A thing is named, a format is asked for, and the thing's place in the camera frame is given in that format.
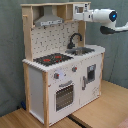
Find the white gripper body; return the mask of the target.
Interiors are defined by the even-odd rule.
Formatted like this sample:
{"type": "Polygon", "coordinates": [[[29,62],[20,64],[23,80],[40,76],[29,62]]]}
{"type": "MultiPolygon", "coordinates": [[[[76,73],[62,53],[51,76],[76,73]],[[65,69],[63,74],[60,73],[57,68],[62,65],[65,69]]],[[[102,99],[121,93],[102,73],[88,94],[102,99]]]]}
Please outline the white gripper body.
{"type": "Polygon", "coordinates": [[[92,21],[92,10],[88,10],[86,7],[76,6],[73,11],[74,20],[82,20],[85,22],[92,21]]]}

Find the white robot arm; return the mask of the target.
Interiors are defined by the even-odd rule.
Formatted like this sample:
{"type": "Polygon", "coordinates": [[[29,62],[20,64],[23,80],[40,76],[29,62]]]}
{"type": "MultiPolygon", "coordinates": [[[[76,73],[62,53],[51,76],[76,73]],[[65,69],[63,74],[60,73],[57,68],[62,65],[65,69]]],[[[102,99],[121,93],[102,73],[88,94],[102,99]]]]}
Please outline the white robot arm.
{"type": "Polygon", "coordinates": [[[102,34],[114,34],[119,32],[128,31],[128,22],[122,26],[116,26],[117,12],[111,9],[93,9],[88,10],[84,8],[84,10],[79,13],[79,7],[73,7],[73,19],[74,20],[82,20],[84,22],[98,22],[101,24],[100,32],[102,34]]]}

